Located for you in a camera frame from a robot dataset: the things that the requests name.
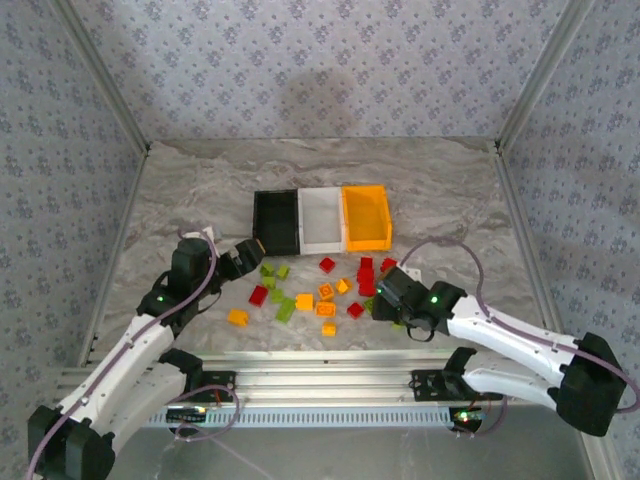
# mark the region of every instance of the orange bin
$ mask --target orange bin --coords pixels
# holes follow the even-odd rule
[[[391,249],[391,212],[383,185],[342,187],[347,251]]]

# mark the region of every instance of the marble surface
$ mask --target marble surface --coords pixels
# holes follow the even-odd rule
[[[170,265],[176,231],[215,224],[221,250],[251,234],[253,192],[296,187],[378,184],[387,188],[394,235],[391,256],[401,257],[426,235],[455,235],[484,263],[486,298],[495,308],[541,325],[527,274],[495,174],[488,142],[482,138],[216,140],[154,143],[140,182],[128,235],[118,261],[96,351],[110,349],[135,314],[142,296]],[[376,267],[388,254],[374,254]],[[334,256],[326,275],[322,256],[275,258],[291,274],[281,282],[288,296],[315,291],[326,281],[355,277],[359,255]],[[465,252],[424,247],[409,266],[422,270],[427,285],[437,278],[468,291],[477,272]],[[336,299],[338,334],[321,335],[322,319],[296,312],[287,325],[275,321],[277,305],[261,308],[247,299],[259,282],[254,272],[223,288],[220,301],[196,317],[176,346],[196,353],[232,350],[347,350],[449,348],[460,340],[437,335],[429,344],[407,338],[387,322],[366,314],[352,320],[351,292]],[[246,309],[249,326],[226,321],[231,308]]]

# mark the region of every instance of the wall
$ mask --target wall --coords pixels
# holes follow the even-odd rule
[[[638,3],[596,2],[509,154],[564,325],[604,336],[636,381],[639,54]],[[640,478],[639,416],[616,417],[612,431]]]
[[[73,0],[147,139],[496,136],[565,0]]]
[[[139,156],[40,0],[0,2],[0,478],[75,363]]]

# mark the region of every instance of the blue floral wallpaper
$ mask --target blue floral wallpaper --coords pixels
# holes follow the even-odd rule
[[[0,2],[0,478],[75,363],[139,155],[43,0]]]
[[[508,158],[564,325],[604,336],[636,381],[639,127],[640,4],[599,1]],[[640,416],[617,417],[613,434],[640,478]]]
[[[498,134],[566,0],[73,0],[149,140]]]

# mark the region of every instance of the green block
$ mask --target green block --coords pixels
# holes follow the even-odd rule
[[[369,315],[371,315],[371,313],[373,312],[373,297],[371,298],[367,298],[364,303],[364,308],[367,312],[369,312]]]
[[[278,277],[280,280],[286,280],[288,276],[289,267],[287,267],[286,265],[280,265],[280,268],[276,272],[276,277]]]
[[[271,299],[271,303],[282,303],[284,300],[284,292],[281,288],[274,288],[269,293],[269,298]]]
[[[260,275],[263,277],[273,277],[275,271],[276,267],[271,265],[269,262],[264,262],[260,267]]]
[[[276,277],[262,277],[262,285],[269,290],[276,288]]]
[[[282,323],[289,323],[291,320],[291,315],[296,311],[296,301],[292,298],[285,297],[282,300],[282,305],[280,305],[280,309],[278,313],[276,313],[276,320]]]

